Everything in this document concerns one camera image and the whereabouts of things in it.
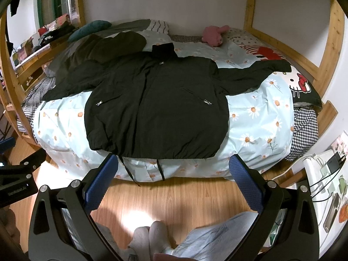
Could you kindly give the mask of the black zip jacket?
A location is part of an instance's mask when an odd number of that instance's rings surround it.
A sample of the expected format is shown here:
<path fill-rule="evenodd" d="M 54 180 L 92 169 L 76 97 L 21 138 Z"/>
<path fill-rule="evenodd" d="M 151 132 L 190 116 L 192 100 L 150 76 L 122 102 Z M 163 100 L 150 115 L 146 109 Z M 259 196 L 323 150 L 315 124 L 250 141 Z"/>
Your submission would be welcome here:
<path fill-rule="evenodd" d="M 84 125 L 92 150 L 134 159 L 206 159 L 219 150 L 229 127 L 227 96 L 258 88 L 286 60 L 219 68 L 212 59 L 179 57 L 173 44 L 84 61 L 44 95 L 58 100 L 91 92 Z"/>

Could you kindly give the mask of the light blue jeans leg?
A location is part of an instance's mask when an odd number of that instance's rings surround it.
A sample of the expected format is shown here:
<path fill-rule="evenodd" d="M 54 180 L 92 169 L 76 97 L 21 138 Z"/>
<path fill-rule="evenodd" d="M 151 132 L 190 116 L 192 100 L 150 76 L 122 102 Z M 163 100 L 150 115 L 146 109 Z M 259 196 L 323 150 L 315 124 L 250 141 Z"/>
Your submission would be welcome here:
<path fill-rule="evenodd" d="M 227 221 L 192 230 L 172 254 L 195 260 L 225 260 L 249 231 L 257 214 L 245 211 Z"/>

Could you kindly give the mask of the light blue daisy duvet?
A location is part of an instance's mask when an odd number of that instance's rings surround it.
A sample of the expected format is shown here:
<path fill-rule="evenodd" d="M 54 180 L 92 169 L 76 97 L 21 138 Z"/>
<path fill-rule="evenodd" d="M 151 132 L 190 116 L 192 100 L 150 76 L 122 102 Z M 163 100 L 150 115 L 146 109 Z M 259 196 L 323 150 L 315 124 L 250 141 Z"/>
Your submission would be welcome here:
<path fill-rule="evenodd" d="M 172 42 L 167 35 L 154 31 L 144 30 L 140 34 L 147 40 L 142 51 L 151 51 L 155 46 L 171 43 L 177 56 L 209 58 L 219 68 L 241 69 L 256 62 L 244 67 L 228 65 L 225 62 L 226 50 L 202 44 Z M 56 77 L 56 85 L 64 81 L 68 74 L 64 78 Z M 134 159 L 116 155 L 119 161 L 116 177 L 136 182 L 155 182 L 171 177 L 226 177 L 229 175 L 229 158 L 234 154 L 241 156 L 249 167 L 266 171 L 290 153 L 294 107 L 292 104 L 289 107 L 274 105 L 271 91 L 267 90 L 264 81 L 258 88 L 227 96 L 229 127 L 213 157 Z M 34 136 L 40 146 L 60 169 L 77 178 L 98 167 L 108 154 L 112 154 L 109 151 L 92 150 L 89 146 L 84 109 L 90 94 L 89 90 L 85 90 L 52 101 L 45 101 L 43 97 L 32 123 Z"/>

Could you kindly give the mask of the white sock foot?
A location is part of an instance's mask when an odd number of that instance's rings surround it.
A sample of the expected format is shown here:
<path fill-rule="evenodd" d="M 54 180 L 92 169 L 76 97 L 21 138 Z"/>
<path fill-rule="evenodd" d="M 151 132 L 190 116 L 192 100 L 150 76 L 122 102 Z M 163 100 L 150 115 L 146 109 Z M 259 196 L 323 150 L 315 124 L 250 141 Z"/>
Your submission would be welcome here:
<path fill-rule="evenodd" d="M 138 260 L 153 260 L 156 253 L 172 254 L 166 225 L 155 221 L 150 227 L 139 227 L 133 233 L 128 248 Z"/>

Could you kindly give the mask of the white power strip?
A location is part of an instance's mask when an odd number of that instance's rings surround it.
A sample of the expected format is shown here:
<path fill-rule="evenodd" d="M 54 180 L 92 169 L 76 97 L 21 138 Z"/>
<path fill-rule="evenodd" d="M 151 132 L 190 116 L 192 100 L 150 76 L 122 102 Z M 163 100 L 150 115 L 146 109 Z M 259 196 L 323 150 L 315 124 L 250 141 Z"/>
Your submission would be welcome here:
<path fill-rule="evenodd" d="M 335 221 L 338 207 L 341 204 L 339 190 L 341 169 L 331 174 L 327 167 L 327 161 L 334 153 L 333 150 L 328 150 L 319 155 L 312 154 L 303 160 L 310 195 L 317 217 L 320 246 L 325 243 L 331 226 Z"/>

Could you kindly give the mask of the black power adapter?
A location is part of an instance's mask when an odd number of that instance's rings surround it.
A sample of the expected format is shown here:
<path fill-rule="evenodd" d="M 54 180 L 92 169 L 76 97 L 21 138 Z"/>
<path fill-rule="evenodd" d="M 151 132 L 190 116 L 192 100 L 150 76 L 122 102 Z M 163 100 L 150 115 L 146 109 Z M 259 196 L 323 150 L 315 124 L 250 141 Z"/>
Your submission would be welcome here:
<path fill-rule="evenodd" d="M 333 174 L 343 167 L 346 156 L 340 155 L 339 152 L 335 152 L 334 155 L 327 161 L 327 167 L 330 173 Z"/>

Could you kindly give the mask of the Hello Kitty black pillow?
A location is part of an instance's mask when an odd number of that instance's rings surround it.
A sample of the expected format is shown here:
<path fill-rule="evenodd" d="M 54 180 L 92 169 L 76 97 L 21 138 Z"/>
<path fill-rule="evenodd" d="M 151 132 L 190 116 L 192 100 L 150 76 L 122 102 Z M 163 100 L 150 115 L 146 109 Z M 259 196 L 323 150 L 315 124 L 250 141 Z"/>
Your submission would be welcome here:
<path fill-rule="evenodd" d="M 321 96 L 312 83 L 286 60 L 256 61 L 258 65 L 276 65 L 269 77 L 264 81 L 267 90 L 271 91 L 272 103 L 278 107 L 312 106 L 321 110 Z"/>

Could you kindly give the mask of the pink plush toy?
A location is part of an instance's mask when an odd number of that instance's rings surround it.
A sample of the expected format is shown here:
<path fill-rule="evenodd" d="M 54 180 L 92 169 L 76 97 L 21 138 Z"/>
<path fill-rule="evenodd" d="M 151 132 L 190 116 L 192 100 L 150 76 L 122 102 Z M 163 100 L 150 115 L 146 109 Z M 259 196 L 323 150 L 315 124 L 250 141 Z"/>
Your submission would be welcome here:
<path fill-rule="evenodd" d="M 230 30 L 228 25 L 223 27 L 209 26 L 202 33 L 202 42 L 207 43 L 211 47 L 218 47 L 222 44 L 222 34 Z"/>

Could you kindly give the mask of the teal pillow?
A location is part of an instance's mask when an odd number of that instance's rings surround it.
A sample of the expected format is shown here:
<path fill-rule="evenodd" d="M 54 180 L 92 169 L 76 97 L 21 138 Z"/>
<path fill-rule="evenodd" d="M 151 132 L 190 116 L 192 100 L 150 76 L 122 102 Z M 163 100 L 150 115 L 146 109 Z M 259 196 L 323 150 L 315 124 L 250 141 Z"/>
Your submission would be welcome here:
<path fill-rule="evenodd" d="M 78 30 L 74 31 L 68 38 L 68 42 L 72 43 L 72 42 L 78 41 L 90 34 L 94 34 L 102 30 L 106 30 L 111 26 L 112 26 L 112 23 L 108 21 L 104 21 L 104 20 L 92 21 L 82 26 Z"/>

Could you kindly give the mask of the wooden bunk bed frame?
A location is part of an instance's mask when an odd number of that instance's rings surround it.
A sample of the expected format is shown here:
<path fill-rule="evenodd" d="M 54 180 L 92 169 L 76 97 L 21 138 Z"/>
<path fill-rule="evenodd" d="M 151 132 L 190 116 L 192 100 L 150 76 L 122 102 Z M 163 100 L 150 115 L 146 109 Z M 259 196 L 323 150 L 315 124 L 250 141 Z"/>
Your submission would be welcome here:
<path fill-rule="evenodd" d="M 4 113 L 13 127 L 25 128 L 18 135 L 29 144 L 34 136 L 21 104 L 27 89 L 22 83 L 42 64 L 64 49 L 65 39 L 15 70 L 8 51 L 7 7 L 1 0 L 1 92 Z M 175 34 L 200 34 L 208 25 L 242 28 L 275 47 L 313 79 L 314 88 L 325 97 L 347 44 L 347 0 L 76 0 L 79 25 L 104 19 L 136 18 L 164 20 Z"/>

